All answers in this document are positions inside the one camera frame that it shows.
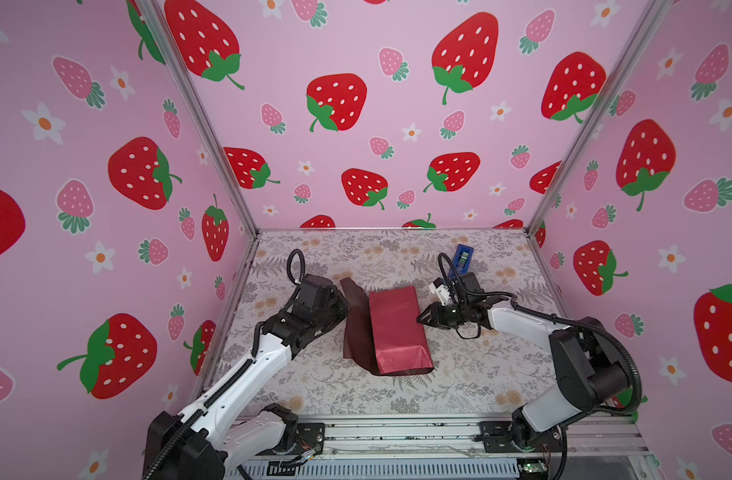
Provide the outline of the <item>dark red wrapping paper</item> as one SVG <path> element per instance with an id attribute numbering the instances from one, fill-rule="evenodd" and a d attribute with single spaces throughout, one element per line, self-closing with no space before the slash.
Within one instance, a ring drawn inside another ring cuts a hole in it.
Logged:
<path id="1" fill-rule="evenodd" d="M 340 284 L 350 304 L 345 359 L 374 376 L 423 375 L 434 370 L 425 328 L 418 322 L 413 286 L 368 292 L 350 278 Z"/>

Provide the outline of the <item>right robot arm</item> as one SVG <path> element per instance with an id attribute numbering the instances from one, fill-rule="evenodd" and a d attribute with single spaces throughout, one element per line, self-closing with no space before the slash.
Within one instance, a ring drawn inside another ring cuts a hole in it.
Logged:
<path id="1" fill-rule="evenodd" d="M 516 448 L 535 449 L 547 435 L 560 434 L 594 413 L 630 415 L 640 406 L 640 371 L 600 321 L 565 319 L 520 304 L 514 293 L 485 292 L 472 273 L 438 278 L 429 290 L 437 300 L 418 316 L 418 323 L 454 331 L 470 323 L 550 352 L 556 383 L 513 412 L 507 437 Z"/>

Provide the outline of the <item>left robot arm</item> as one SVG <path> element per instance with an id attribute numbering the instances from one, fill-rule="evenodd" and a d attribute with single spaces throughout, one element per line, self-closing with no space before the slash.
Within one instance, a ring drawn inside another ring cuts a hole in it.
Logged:
<path id="1" fill-rule="evenodd" d="M 145 479 L 222 479 L 257 454 L 288 451 L 298 418 L 270 405 L 238 423 L 256 394 L 309 344 L 336 328 L 349 304 L 329 279 L 305 275 L 287 304 L 255 328 L 241 362 L 179 414 L 159 414 L 147 433 Z"/>

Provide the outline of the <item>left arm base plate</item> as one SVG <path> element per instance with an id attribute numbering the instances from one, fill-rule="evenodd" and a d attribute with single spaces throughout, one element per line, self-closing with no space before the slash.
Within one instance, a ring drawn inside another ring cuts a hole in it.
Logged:
<path id="1" fill-rule="evenodd" d="M 303 422 L 296 426 L 293 433 L 285 432 L 275 447 L 258 453 L 259 457 L 290 456 L 296 457 L 308 451 L 319 454 L 323 451 L 326 424 L 321 422 Z"/>

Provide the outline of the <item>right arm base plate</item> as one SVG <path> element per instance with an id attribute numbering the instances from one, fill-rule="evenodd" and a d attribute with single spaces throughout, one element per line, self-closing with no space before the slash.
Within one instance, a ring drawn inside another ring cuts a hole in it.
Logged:
<path id="1" fill-rule="evenodd" d="M 563 437 L 556 429 L 534 432 L 527 424 L 507 421 L 484 421 L 475 437 L 487 453 L 560 453 Z"/>

